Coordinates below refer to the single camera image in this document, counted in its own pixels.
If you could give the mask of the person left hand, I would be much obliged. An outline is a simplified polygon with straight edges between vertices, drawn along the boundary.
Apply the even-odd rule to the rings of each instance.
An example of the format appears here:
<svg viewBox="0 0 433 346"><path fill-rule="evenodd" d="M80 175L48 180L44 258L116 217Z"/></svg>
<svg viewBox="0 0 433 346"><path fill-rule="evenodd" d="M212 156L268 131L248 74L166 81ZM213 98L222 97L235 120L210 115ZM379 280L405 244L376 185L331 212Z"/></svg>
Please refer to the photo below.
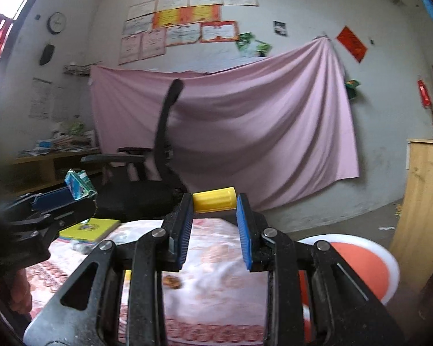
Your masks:
<svg viewBox="0 0 433 346"><path fill-rule="evenodd" d="M28 314L33 308L33 299L25 269L15 273L9 291L8 304L11 310L21 315Z"/></svg>

